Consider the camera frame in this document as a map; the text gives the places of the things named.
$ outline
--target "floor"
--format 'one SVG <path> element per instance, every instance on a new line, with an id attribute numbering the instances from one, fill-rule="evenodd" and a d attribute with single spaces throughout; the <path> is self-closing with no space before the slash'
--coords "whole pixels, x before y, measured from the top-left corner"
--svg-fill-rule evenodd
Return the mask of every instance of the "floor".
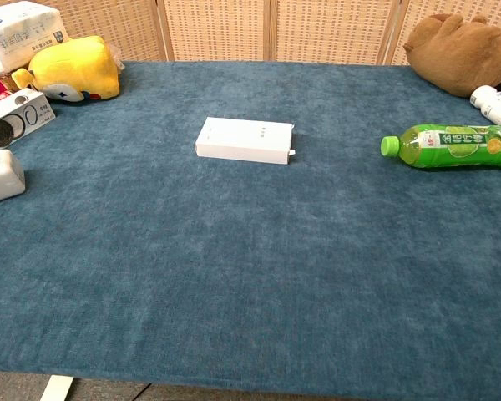
<path id="1" fill-rule="evenodd" d="M 0 401 L 39 401 L 49 376 L 0 372 Z M 132 401 L 147 383 L 112 382 L 76 378 L 67 401 Z M 245 393 L 204 388 L 185 388 L 153 384 L 137 401 L 347 401 L 347 398 L 307 397 L 270 393 Z"/>

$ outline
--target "brown plush toy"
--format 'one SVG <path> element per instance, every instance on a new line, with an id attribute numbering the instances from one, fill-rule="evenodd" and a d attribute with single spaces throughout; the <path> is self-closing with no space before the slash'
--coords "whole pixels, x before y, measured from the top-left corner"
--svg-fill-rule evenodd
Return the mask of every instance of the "brown plush toy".
<path id="1" fill-rule="evenodd" d="M 424 18 L 404 45 L 420 76 L 456 96 L 501 83 L 501 29 L 477 16 L 464 23 L 457 14 Z"/>

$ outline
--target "white rectangular box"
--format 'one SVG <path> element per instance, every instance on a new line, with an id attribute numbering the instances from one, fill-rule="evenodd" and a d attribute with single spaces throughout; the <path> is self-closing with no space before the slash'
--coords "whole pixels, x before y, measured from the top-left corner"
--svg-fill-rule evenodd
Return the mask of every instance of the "white rectangular box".
<path id="1" fill-rule="evenodd" d="M 0 100 L 0 149 L 55 118 L 42 92 L 26 88 L 10 94 Z"/>
<path id="2" fill-rule="evenodd" d="M 0 200 L 22 194 L 26 189 L 24 170 L 9 150 L 0 150 Z"/>
<path id="3" fill-rule="evenodd" d="M 287 165 L 293 124 L 208 117 L 195 143 L 198 156 Z"/>
<path id="4" fill-rule="evenodd" d="M 32 2 L 0 7 L 0 75 L 28 64 L 44 48 L 68 40 L 55 8 Z"/>

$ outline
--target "rattan panel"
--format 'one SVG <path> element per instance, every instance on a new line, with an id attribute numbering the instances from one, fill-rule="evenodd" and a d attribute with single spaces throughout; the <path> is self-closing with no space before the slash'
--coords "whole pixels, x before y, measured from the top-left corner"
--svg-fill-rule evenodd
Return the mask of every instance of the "rattan panel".
<path id="1" fill-rule="evenodd" d="M 1 1 L 0 5 L 14 3 Z M 57 8 L 71 38 L 97 34 L 122 51 L 123 59 L 160 60 L 163 45 L 154 0 L 37 0 Z"/>
<path id="2" fill-rule="evenodd" d="M 407 64 L 407 55 L 402 48 L 408 39 L 408 35 L 423 18 L 439 13 L 457 13 L 464 16 L 465 21 L 477 14 L 488 17 L 488 23 L 501 27 L 501 0 L 469 0 L 469 1 L 422 1 L 411 0 L 408 4 L 407 13 L 402 24 L 401 33 L 397 46 L 391 49 L 393 52 L 392 64 Z"/>
<path id="3" fill-rule="evenodd" d="M 263 59 L 263 0 L 164 0 L 164 5 L 175 60 Z"/>
<path id="4" fill-rule="evenodd" d="M 279 61 L 375 64 L 392 0 L 278 0 Z"/>

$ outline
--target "green tea bottle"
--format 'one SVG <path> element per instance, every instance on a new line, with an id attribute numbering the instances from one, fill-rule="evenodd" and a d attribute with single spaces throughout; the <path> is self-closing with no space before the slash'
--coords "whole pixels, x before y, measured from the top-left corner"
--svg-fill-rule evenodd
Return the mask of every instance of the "green tea bottle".
<path id="1" fill-rule="evenodd" d="M 501 166 L 501 125 L 414 125 L 400 137 L 382 138 L 381 153 L 419 168 Z"/>

